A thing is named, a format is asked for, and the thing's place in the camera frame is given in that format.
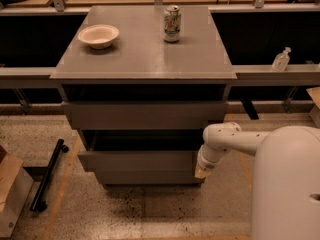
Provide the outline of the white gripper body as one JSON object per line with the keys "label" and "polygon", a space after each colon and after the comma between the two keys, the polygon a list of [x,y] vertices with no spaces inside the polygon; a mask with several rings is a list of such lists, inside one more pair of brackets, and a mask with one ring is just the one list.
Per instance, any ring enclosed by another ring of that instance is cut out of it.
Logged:
{"label": "white gripper body", "polygon": [[229,152],[229,149],[214,149],[203,144],[197,154],[197,166],[203,171],[211,171],[220,159]]}

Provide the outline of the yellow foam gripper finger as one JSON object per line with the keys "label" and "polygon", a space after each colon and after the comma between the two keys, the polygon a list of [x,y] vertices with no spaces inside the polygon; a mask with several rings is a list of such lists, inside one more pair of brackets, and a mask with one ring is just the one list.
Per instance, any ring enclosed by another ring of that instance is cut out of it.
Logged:
{"label": "yellow foam gripper finger", "polygon": [[198,179],[204,179],[210,176],[211,173],[211,170],[208,170],[207,168],[202,168],[200,165],[196,165],[194,176]]}

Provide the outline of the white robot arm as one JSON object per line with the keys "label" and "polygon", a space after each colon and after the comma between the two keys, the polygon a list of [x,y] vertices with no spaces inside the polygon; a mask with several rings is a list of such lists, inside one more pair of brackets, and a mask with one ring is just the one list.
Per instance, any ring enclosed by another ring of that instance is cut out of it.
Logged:
{"label": "white robot arm", "polygon": [[209,125],[195,176],[208,177],[232,150],[255,157],[250,240],[320,240],[320,129],[244,131],[234,122]]}

